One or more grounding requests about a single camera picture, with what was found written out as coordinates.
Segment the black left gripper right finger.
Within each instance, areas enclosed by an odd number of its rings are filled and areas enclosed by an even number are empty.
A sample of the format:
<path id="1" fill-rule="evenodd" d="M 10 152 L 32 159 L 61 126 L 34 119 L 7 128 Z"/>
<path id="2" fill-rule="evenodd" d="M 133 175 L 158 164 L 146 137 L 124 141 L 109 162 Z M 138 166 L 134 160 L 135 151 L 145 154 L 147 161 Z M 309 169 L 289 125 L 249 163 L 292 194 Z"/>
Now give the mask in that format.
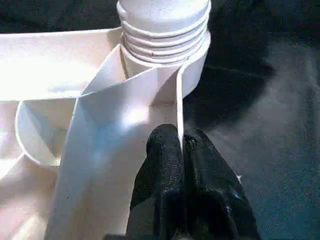
<path id="1" fill-rule="evenodd" d="M 184 133 L 184 163 L 188 217 L 194 232 L 210 240 L 261 239 L 237 175 L 198 128 Z"/>

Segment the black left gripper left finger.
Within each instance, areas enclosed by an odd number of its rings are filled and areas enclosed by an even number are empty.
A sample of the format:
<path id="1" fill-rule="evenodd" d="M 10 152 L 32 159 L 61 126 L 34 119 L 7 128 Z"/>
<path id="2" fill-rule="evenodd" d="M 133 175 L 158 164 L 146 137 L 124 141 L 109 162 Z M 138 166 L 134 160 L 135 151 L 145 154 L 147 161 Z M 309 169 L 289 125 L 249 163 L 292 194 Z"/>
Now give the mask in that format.
<path id="1" fill-rule="evenodd" d="M 172 124 L 162 124 L 147 140 L 125 234 L 134 240 L 172 240 L 185 224 L 185 170 L 178 131 Z"/>

